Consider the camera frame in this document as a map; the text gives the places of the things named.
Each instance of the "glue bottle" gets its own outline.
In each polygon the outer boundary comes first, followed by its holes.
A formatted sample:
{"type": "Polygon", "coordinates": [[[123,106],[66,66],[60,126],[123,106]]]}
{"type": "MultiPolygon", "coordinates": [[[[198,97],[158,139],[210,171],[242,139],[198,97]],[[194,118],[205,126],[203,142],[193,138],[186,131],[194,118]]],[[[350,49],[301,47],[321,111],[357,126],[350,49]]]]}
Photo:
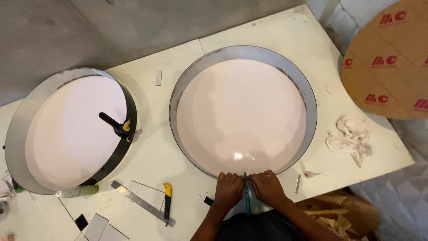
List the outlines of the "glue bottle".
{"type": "Polygon", "coordinates": [[[60,198],[74,198],[79,196],[95,194],[100,190],[98,185],[87,185],[87,186],[77,186],[69,187],[64,190],[56,192],[56,196],[60,198]]]}

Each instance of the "hand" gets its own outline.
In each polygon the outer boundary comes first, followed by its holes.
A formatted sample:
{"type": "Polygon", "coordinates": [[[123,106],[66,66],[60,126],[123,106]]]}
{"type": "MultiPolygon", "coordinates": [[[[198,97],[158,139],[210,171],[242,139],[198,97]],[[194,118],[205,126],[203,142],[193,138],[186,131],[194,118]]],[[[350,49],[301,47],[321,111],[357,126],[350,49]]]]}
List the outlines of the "hand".
{"type": "Polygon", "coordinates": [[[218,176],[215,198],[212,206],[225,211],[226,213],[242,199],[244,189],[244,178],[238,174],[220,173],[218,176]]]}
{"type": "Polygon", "coordinates": [[[253,187],[258,200],[278,209],[281,205],[285,205],[290,201],[285,196],[281,183],[271,170],[261,172],[259,174],[251,174],[249,181],[253,187]]]}

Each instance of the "steel ruler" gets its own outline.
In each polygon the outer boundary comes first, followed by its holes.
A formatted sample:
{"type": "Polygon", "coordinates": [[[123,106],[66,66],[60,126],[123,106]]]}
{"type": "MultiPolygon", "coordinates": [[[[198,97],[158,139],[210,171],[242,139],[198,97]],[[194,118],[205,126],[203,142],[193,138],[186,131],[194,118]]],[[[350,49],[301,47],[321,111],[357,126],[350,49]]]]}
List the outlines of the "steel ruler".
{"type": "MultiPolygon", "coordinates": [[[[126,187],[122,186],[117,181],[113,181],[113,183],[111,184],[111,187],[118,190],[120,193],[122,193],[125,197],[129,198],[131,201],[137,203],[140,207],[146,209],[149,213],[157,217],[162,222],[166,223],[163,212],[153,207],[148,202],[141,199],[139,196],[135,195],[133,192],[128,190],[126,187]]],[[[173,227],[174,225],[175,225],[175,220],[172,218],[169,218],[168,226],[173,227]]]]}

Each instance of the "person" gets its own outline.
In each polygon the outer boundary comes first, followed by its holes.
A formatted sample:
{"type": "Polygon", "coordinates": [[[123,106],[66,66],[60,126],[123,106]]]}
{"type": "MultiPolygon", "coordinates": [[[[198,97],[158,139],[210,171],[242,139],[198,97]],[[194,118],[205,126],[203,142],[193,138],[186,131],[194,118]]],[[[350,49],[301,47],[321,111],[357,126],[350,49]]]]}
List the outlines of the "person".
{"type": "Polygon", "coordinates": [[[242,199],[244,179],[236,173],[222,172],[214,202],[191,241],[342,241],[285,196],[273,171],[252,174],[248,179],[256,198],[273,210],[258,215],[237,214],[223,221],[242,199]]]}

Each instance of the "red logo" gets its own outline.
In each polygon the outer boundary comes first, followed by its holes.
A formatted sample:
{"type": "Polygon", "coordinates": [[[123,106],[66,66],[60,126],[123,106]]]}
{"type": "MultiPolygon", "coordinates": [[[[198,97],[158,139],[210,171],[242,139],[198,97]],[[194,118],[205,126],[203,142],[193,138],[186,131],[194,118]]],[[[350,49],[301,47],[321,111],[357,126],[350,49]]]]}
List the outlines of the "red logo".
{"type": "Polygon", "coordinates": [[[413,106],[414,111],[428,112],[428,99],[419,99],[413,106]]]}
{"type": "Polygon", "coordinates": [[[343,69],[352,69],[352,59],[347,59],[342,64],[343,69]]]}
{"type": "Polygon", "coordinates": [[[383,60],[382,56],[374,58],[372,66],[370,68],[374,69],[383,69],[383,68],[396,68],[397,66],[393,65],[397,62],[397,56],[389,56],[386,61],[383,60]]]}
{"type": "Polygon", "coordinates": [[[382,19],[380,20],[379,27],[389,27],[391,25],[403,23],[403,21],[406,18],[406,11],[399,11],[394,15],[394,20],[392,20],[391,14],[385,14],[382,19]]]}
{"type": "Polygon", "coordinates": [[[388,102],[388,96],[381,95],[378,98],[376,98],[376,95],[374,94],[368,94],[366,99],[364,100],[364,103],[369,105],[380,105],[380,106],[387,106],[386,103],[388,102]]]}

